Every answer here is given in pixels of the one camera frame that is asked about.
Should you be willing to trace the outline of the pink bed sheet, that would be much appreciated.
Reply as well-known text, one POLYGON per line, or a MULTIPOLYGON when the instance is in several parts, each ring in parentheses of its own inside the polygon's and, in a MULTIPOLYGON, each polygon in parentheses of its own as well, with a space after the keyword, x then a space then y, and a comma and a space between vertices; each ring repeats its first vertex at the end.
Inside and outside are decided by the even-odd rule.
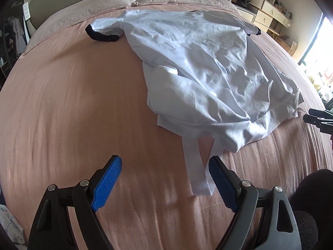
POLYGON ((99 221, 115 249, 215 249, 232 211, 194 196, 180 136, 157 125, 126 38, 91 40, 89 20, 23 54, 1 89, 1 187, 29 236, 51 184, 77 185, 112 155, 122 172, 99 221))

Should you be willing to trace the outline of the cardboard box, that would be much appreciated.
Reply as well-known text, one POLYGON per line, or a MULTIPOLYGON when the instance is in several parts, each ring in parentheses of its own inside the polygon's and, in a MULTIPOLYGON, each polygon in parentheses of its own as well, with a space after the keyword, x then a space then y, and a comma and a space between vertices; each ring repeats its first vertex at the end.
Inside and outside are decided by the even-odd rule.
POLYGON ((285 34, 280 35, 277 31, 272 28, 268 28, 268 35, 275 40, 290 56, 293 56, 297 50, 298 43, 292 41, 288 42, 289 37, 285 34))

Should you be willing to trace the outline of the white dresser with drawers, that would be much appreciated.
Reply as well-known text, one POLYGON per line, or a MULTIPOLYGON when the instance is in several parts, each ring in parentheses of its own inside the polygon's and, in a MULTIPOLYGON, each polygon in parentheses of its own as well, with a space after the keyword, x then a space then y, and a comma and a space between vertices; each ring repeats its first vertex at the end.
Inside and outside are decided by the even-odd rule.
POLYGON ((280 35, 283 27, 289 28, 292 21, 267 0, 232 0, 241 16, 261 30, 280 35))

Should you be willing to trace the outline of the white power strip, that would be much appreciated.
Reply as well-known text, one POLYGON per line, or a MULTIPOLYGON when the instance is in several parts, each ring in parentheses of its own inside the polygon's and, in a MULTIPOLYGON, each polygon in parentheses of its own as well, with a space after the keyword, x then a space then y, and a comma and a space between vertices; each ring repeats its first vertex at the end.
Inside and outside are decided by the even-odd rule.
POLYGON ((25 2, 22 5, 22 11, 23 11, 23 15, 24 15, 24 20, 27 21, 30 19, 30 11, 29 11, 29 3, 25 2))

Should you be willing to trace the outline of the glass door wardrobe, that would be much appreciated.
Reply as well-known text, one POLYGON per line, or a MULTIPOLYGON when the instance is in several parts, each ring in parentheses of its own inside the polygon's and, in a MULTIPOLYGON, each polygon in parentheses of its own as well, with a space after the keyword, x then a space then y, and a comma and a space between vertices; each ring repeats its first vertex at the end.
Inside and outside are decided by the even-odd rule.
POLYGON ((1 88, 26 45, 22 4, 18 4, 10 7, 1 21, 1 88))

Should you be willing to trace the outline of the white shirt with navy trim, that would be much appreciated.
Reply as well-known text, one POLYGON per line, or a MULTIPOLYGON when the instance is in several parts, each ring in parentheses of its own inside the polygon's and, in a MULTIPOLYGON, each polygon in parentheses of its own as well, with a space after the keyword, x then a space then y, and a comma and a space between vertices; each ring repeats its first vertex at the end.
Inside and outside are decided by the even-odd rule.
POLYGON ((160 127, 182 137, 194 195, 215 189, 199 138, 211 137, 211 156, 221 156, 298 116, 301 92, 254 43, 260 29, 229 13, 126 10, 85 31, 95 41, 125 37, 141 59, 147 104, 160 127))

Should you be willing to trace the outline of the pile of clothes on floor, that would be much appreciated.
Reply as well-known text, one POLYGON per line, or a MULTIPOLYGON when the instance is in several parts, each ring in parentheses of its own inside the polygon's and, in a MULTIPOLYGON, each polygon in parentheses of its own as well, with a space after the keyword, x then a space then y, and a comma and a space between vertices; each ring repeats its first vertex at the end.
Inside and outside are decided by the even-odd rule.
POLYGON ((7 206, 1 204, 1 226, 11 241, 17 245, 26 246, 24 229, 7 206))

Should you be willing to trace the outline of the left pink pillow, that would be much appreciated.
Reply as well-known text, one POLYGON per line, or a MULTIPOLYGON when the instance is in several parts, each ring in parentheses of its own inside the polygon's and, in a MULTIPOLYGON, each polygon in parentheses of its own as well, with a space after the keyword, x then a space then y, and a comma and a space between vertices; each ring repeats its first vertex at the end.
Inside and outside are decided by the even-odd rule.
POLYGON ((137 0, 83 0, 52 14, 37 29, 22 56, 61 30, 104 13, 137 6, 137 0))

